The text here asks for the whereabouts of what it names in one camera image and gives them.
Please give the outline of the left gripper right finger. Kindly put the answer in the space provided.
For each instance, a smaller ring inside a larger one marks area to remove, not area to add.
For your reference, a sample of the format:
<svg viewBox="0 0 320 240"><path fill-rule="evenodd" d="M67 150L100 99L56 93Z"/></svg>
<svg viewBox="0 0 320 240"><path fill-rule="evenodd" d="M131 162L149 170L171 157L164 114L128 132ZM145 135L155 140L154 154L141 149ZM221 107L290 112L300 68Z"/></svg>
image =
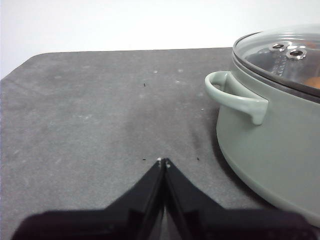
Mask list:
<svg viewBox="0 0 320 240"><path fill-rule="evenodd" d="M183 240L315 240L304 217L277 209L226 209L163 160L165 206Z"/></svg>

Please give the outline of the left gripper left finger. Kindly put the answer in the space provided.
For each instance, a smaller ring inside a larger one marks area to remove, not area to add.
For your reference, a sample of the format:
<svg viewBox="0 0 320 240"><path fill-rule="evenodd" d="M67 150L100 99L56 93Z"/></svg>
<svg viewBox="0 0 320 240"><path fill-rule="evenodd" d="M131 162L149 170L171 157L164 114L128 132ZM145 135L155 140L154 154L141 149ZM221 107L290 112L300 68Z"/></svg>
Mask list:
<svg viewBox="0 0 320 240"><path fill-rule="evenodd" d="M147 240L158 238L164 202L165 160L109 206L90 210L51 210L25 218L14 240Z"/></svg>

